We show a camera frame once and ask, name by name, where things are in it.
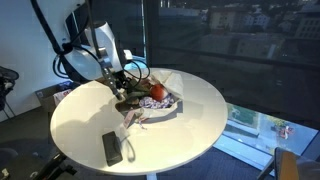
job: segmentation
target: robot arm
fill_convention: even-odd
[[[125,84],[123,68],[126,61],[132,59],[132,55],[128,50],[123,51],[116,47],[115,38],[108,23],[95,27],[97,24],[92,20],[91,2],[89,0],[31,0],[31,3],[57,54],[56,59],[59,59],[59,63],[63,65],[68,78],[85,83],[104,77],[105,85],[112,90],[118,100],[122,100],[123,96],[118,89],[121,88],[121,84]],[[67,17],[82,5],[86,5],[88,9],[90,28],[86,28],[84,32],[90,48],[73,44],[64,26]]]

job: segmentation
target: white round table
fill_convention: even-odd
[[[199,157],[220,137],[227,122],[226,102],[220,92],[194,75],[182,76],[184,100],[176,113],[123,126],[115,109],[117,99],[105,85],[92,81],[65,97],[53,113],[51,134],[70,159],[114,175],[146,175],[167,171]],[[109,167],[102,135],[115,131],[123,160]]]

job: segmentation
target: black phone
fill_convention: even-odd
[[[114,131],[102,135],[102,141],[108,166],[122,161],[120,142]]]

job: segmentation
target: red apple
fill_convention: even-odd
[[[167,95],[168,91],[162,84],[155,84],[150,89],[150,96],[156,101],[162,101]]]

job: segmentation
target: box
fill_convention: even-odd
[[[71,89],[71,84],[71,81],[66,81],[35,92],[45,112],[54,112],[56,109],[56,104],[54,102],[53,95],[57,92],[66,90],[67,87],[70,87]]]

